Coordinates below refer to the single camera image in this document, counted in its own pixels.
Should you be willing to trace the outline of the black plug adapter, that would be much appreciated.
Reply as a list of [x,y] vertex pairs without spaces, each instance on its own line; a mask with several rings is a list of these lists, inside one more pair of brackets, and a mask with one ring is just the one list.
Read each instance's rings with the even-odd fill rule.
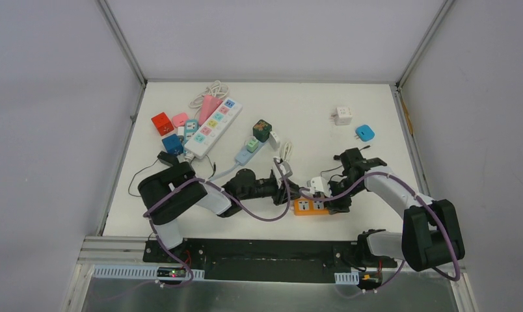
[[306,187],[301,187],[299,189],[299,193],[301,194],[302,197],[304,198],[308,198],[310,200],[313,200],[313,193],[311,192],[311,189],[310,188],[306,188]]

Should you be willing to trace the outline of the orange power strip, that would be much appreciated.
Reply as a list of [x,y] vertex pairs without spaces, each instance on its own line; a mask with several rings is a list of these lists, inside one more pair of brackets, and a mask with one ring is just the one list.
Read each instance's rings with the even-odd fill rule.
[[293,214],[295,216],[318,216],[329,215],[330,213],[322,201],[299,198],[294,201]]

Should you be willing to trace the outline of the blue folding plug adapter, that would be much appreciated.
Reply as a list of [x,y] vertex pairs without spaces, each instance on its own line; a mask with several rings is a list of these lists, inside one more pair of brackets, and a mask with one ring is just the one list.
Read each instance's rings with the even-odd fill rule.
[[363,142],[369,142],[370,140],[374,139],[375,133],[373,129],[367,125],[360,125],[355,129],[356,137],[359,138]]

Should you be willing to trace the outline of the white tiger cube adapter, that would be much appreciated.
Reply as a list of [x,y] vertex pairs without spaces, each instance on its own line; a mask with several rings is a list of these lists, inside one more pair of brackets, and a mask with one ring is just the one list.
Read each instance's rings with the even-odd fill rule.
[[353,113],[349,107],[336,107],[330,115],[335,125],[349,125],[353,119]]

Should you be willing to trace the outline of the white multicolour power strip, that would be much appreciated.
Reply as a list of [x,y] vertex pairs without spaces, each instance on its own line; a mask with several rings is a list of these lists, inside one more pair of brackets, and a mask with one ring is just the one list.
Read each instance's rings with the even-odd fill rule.
[[241,103],[226,98],[185,143],[184,159],[189,163],[193,159],[203,159],[242,110]]

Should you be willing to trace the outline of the red cube socket adapter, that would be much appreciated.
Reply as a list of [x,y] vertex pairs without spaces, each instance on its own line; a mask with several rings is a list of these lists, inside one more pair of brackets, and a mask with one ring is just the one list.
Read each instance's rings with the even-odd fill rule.
[[153,116],[151,121],[161,137],[173,132],[174,130],[174,126],[165,112]]

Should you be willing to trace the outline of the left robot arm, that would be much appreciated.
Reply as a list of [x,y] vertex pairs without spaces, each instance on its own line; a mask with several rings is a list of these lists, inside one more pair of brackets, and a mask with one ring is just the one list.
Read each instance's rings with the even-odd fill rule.
[[184,254],[184,238],[177,218],[194,205],[211,211],[218,217],[228,218],[243,208],[243,200],[270,198],[275,205],[292,204],[300,198],[299,186],[272,169],[268,178],[257,179],[250,169],[239,170],[223,186],[212,185],[196,176],[190,164],[175,164],[166,170],[143,179],[137,186],[147,211],[144,217],[152,225],[161,241],[159,254],[169,263],[178,262]]

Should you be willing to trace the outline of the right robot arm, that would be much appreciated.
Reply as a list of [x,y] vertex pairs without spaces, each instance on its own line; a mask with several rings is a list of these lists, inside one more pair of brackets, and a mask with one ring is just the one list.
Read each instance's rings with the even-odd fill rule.
[[416,192],[383,160],[366,159],[358,148],[335,159],[343,171],[341,180],[328,182],[330,199],[324,206],[330,213],[349,211],[353,196],[366,191],[380,197],[403,222],[399,233],[370,229],[359,234],[354,254],[358,265],[369,267],[385,258],[403,260],[417,272],[448,263],[459,269],[466,252],[454,204]]

